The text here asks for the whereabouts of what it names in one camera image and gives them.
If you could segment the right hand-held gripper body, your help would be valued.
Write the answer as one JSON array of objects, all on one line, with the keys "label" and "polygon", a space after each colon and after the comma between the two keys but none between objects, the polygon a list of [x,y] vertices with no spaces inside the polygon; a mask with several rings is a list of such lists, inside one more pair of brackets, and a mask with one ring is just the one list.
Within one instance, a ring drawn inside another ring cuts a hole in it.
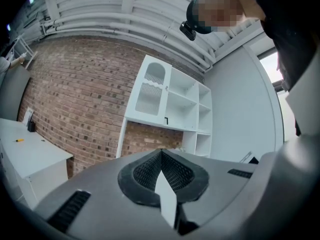
[{"label": "right hand-held gripper body", "polygon": [[249,151],[239,162],[257,165],[259,163],[259,160],[254,156],[254,154],[251,151]]}]

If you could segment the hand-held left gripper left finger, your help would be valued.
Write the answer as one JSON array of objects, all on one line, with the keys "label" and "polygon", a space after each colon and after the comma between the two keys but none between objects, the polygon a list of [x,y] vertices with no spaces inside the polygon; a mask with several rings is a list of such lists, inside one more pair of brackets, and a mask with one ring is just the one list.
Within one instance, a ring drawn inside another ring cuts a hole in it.
[{"label": "hand-held left gripper left finger", "polygon": [[[37,227],[55,240],[173,240],[175,231],[160,209],[135,204],[118,185],[122,167],[147,155],[140,152],[91,166],[50,192],[35,208]],[[52,215],[78,190],[90,193],[65,233],[49,224]]]}]

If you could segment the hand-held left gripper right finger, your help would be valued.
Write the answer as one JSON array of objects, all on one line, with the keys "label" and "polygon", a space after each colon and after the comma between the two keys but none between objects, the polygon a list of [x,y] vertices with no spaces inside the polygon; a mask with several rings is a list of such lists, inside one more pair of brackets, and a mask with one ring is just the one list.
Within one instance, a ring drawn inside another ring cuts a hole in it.
[{"label": "hand-held left gripper right finger", "polygon": [[197,225],[190,236],[250,236],[254,227],[249,218],[257,204],[248,198],[249,178],[230,174],[236,169],[253,173],[254,164],[222,161],[171,149],[181,159],[200,166],[208,173],[202,195],[182,205],[186,220]]}]

